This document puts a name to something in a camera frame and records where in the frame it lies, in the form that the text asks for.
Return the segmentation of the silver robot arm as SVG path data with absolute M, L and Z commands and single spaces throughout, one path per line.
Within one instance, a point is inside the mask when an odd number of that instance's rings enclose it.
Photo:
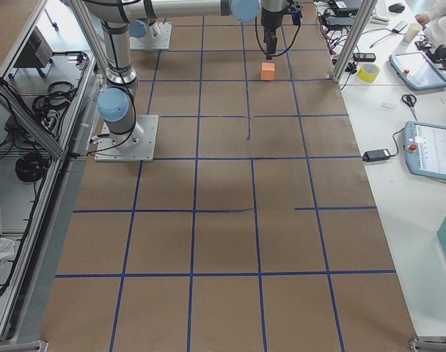
M 109 129 L 107 150 L 123 153 L 156 141 L 158 116 L 139 115 L 136 110 L 138 75 L 130 48 L 132 23 L 146 18 L 146 9 L 152 8 L 143 1 L 99 1 L 88 6 L 100 19 L 106 48 L 107 88 L 99 94 L 97 108 Z
M 233 16 L 237 21 L 252 21 L 258 16 L 264 28 L 267 60 L 277 49 L 277 29 L 288 13 L 287 1 L 87 1 L 88 10 L 110 23 L 132 23 L 136 19 L 167 17 Z

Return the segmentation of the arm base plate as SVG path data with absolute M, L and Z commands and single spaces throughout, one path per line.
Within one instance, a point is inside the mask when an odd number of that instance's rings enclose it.
M 131 28 L 142 27 L 145 34 L 141 37 L 130 36 L 130 48 L 132 51 L 168 51 L 172 36 L 172 24 L 168 22 L 155 22 L 151 26 L 137 21 Z
M 158 131 L 158 115 L 138 115 L 131 136 L 110 134 L 104 122 L 101 133 L 109 136 L 98 142 L 99 152 L 95 153 L 97 162 L 152 161 Z

